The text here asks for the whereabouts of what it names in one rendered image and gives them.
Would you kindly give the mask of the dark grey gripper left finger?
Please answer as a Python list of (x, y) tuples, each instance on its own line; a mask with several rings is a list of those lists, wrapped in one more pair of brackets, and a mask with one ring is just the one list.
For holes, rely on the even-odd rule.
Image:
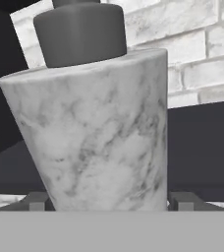
[(53, 204), (46, 192), (31, 192), (21, 201), (0, 207), (0, 212), (45, 212), (54, 211)]

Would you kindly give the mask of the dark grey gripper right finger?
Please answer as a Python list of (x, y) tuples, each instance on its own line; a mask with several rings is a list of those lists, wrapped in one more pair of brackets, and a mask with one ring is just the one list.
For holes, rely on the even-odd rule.
[(168, 210), (175, 212), (224, 212), (223, 206), (208, 203), (216, 200), (215, 195), (208, 192), (170, 191), (167, 195)]

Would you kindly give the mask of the white marble soap dispenser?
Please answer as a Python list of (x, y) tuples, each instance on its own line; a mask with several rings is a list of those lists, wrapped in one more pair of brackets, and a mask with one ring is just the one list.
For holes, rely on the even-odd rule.
[(128, 49), (118, 5), (52, 2), (33, 19), (44, 67), (0, 88), (54, 208), (166, 210), (167, 51)]

